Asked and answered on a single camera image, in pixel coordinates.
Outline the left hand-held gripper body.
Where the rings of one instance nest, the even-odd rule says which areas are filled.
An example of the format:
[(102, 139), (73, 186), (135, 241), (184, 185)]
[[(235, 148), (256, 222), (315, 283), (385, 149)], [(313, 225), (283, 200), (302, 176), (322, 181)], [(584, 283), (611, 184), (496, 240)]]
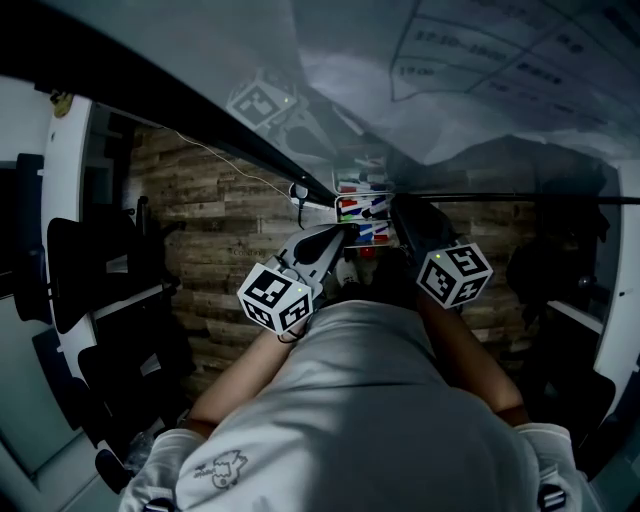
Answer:
[(316, 310), (325, 268), (303, 264), (291, 254), (256, 263), (237, 291), (245, 315), (277, 335), (289, 332)]

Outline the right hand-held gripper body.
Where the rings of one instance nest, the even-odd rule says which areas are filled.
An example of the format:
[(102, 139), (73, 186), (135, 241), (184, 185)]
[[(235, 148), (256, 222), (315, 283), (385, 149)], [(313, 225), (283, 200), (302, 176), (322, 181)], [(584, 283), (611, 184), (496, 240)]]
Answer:
[(475, 300), (493, 275), (476, 243), (429, 252), (417, 285), (445, 309)]

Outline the person's left forearm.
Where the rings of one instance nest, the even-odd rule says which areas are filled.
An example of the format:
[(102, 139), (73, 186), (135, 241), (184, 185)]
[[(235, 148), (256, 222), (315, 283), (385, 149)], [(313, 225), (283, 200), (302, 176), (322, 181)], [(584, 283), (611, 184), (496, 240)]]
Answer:
[(244, 353), (195, 401), (182, 428), (208, 438), (231, 413), (255, 398), (278, 374), (307, 320), (283, 335), (263, 330)]

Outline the person's right forearm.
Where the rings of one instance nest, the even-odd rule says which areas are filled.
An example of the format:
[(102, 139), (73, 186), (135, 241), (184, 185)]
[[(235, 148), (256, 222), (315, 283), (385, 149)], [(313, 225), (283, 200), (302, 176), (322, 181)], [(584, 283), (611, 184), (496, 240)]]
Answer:
[(447, 382), (484, 401), (506, 423), (530, 422), (516, 384), (454, 311), (429, 295), (417, 296), (417, 311)]

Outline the black framed whiteboard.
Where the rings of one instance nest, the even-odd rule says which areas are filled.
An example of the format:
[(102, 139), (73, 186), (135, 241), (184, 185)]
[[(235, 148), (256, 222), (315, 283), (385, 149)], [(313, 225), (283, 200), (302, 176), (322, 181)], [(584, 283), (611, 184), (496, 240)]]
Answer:
[(640, 0), (0, 0), (0, 75), (317, 187), (640, 205)]

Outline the person's white shoe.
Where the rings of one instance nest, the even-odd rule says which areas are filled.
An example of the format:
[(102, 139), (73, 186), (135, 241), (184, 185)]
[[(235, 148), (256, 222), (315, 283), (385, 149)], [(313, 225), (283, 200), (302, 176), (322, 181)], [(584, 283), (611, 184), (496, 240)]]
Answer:
[(352, 260), (341, 257), (335, 267), (336, 280), (341, 287), (347, 284), (359, 284), (360, 279), (356, 265)]

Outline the person's dark trousers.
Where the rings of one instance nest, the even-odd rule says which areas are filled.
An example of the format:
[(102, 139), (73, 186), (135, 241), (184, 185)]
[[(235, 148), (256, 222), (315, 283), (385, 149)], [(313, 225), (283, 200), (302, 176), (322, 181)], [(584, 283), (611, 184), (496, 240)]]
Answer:
[(371, 283), (372, 294), (378, 301), (408, 310), (416, 309), (418, 290), (411, 263), (403, 248), (392, 248), (381, 257)]

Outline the black office chair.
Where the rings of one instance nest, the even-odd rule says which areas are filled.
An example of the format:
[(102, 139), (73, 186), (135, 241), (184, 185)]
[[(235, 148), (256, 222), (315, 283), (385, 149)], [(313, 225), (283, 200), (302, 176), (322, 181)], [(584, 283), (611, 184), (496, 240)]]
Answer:
[(524, 306), (525, 326), (545, 317), (550, 301), (606, 304), (611, 292), (596, 277), (596, 253), (610, 223), (599, 205), (541, 201), (534, 212), (535, 237), (515, 249), (506, 270), (507, 284)]
[(594, 370), (591, 350), (560, 343), (534, 347), (521, 384), (530, 418), (567, 429), (574, 448), (597, 430), (615, 395), (615, 384)]
[(111, 332), (105, 342), (83, 349), (78, 364), (98, 401), (98, 437), (119, 458), (156, 422), (175, 427), (190, 405), (180, 380), (195, 366), (185, 333), (172, 318)]
[(146, 196), (135, 209), (95, 204), (83, 221), (52, 219), (47, 263), (57, 330), (67, 333), (88, 313), (157, 285), (177, 286), (165, 240), (185, 228), (181, 220), (161, 226)]

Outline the white desk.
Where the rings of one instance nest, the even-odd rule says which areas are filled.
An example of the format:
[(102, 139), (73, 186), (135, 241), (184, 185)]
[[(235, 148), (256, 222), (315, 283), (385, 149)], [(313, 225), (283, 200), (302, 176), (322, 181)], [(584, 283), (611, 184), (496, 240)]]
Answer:
[[(640, 201), (640, 160), (618, 160), (613, 166), (622, 195)], [(617, 275), (606, 321), (566, 302), (548, 305), (600, 336), (593, 369), (615, 386), (608, 409), (613, 412), (631, 376), (640, 371), (640, 202), (621, 207)]]
[[(21, 149), (40, 149), (41, 238), (45, 256), (65, 260), (83, 290), (94, 285), (82, 274), (89, 246), (98, 238), (82, 221), (85, 159), (94, 103), (83, 96), (72, 99), (70, 110), (58, 118), (44, 93), (26, 81), (0, 75), (0, 161)], [(104, 482), (95, 458), (109, 447), (93, 443), (87, 434), (76, 436), (59, 451), (27, 490), (19, 492), (17, 506), (35, 512), (69, 512)]]

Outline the dark desk divider panel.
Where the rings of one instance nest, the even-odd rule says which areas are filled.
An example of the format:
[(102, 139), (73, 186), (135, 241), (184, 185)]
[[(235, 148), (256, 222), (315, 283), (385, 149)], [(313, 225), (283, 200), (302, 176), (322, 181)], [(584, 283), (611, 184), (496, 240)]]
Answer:
[(52, 324), (41, 233), (44, 157), (20, 153), (17, 172), (17, 256), (14, 300), (21, 320)]
[(34, 336), (32, 343), (51, 392), (71, 429), (91, 429), (93, 397), (86, 383), (71, 374), (57, 331), (48, 329)]

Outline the yellow black desk item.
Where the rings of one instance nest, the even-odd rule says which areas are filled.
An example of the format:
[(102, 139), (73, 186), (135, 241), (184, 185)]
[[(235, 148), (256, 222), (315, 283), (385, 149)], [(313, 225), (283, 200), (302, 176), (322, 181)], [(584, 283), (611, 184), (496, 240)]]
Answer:
[(53, 105), (53, 115), (57, 119), (64, 118), (71, 110), (74, 95), (68, 92), (53, 90), (49, 100)]

